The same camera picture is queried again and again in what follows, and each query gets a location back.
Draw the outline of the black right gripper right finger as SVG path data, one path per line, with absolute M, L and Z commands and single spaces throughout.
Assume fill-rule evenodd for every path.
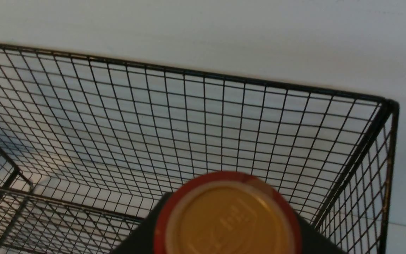
M 346 252 L 319 233 L 303 217 L 297 216 L 303 254 L 345 254 Z

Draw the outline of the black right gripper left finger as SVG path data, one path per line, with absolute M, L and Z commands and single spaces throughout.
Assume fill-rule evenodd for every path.
M 122 241 L 112 254 L 153 254 L 154 232 L 158 216 L 172 193 L 166 193 L 158 201 L 141 224 Z

